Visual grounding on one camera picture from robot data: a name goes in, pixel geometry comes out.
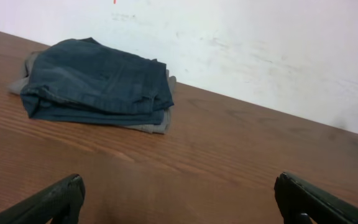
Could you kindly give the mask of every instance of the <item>stack of clothes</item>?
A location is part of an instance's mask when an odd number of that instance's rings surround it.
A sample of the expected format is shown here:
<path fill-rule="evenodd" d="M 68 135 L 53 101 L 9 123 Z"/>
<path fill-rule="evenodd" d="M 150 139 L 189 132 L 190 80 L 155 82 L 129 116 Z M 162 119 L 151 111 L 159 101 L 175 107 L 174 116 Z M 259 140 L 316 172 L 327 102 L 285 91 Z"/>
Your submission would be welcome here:
<path fill-rule="evenodd" d="M 176 78 L 164 63 L 111 49 L 92 38 L 64 40 L 26 59 L 9 91 L 30 118 L 112 124 L 166 133 Z"/>

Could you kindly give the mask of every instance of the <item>wood grain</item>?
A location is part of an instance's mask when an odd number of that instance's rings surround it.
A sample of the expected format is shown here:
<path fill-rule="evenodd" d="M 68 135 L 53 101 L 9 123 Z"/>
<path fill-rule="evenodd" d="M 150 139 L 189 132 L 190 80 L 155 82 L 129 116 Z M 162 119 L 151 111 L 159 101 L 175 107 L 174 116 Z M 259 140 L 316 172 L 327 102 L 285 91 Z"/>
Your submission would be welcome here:
<path fill-rule="evenodd" d="M 282 223 L 285 170 L 358 207 L 358 134 L 187 85 L 164 136 L 28 119 L 6 85 L 45 48 L 0 33 L 0 211 L 79 173 L 80 223 Z"/>

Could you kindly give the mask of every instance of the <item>white wall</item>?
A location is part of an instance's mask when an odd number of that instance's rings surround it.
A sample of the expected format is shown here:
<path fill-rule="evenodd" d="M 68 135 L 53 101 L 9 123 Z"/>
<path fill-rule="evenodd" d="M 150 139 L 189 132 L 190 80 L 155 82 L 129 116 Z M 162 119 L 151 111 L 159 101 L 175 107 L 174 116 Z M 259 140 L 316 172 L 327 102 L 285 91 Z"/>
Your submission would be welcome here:
<path fill-rule="evenodd" d="M 358 0 L 0 0 L 0 31 L 92 36 L 179 82 L 358 133 Z"/>

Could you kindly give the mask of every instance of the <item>table surface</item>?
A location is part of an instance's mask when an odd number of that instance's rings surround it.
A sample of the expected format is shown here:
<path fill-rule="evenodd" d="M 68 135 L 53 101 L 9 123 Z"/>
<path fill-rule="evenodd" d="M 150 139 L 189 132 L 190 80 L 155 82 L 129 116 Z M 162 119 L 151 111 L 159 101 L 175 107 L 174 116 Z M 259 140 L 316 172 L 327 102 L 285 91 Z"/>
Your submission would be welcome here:
<path fill-rule="evenodd" d="M 78 173 L 80 223 L 282 223 L 285 170 L 358 207 L 358 134 L 188 85 L 166 135 L 29 119 L 6 86 L 46 48 L 0 32 L 0 211 Z"/>

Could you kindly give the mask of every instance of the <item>black plastic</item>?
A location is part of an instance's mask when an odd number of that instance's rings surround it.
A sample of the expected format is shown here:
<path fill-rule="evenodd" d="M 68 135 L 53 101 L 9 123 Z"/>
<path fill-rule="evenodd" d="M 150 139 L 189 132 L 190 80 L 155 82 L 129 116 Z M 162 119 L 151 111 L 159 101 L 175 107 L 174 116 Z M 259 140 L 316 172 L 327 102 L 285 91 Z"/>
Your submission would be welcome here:
<path fill-rule="evenodd" d="M 0 224 L 76 224 L 85 199 L 85 186 L 72 174 L 0 213 Z"/>
<path fill-rule="evenodd" d="M 284 224 L 358 223 L 358 208 L 293 174 L 282 173 L 274 186 Z"/>

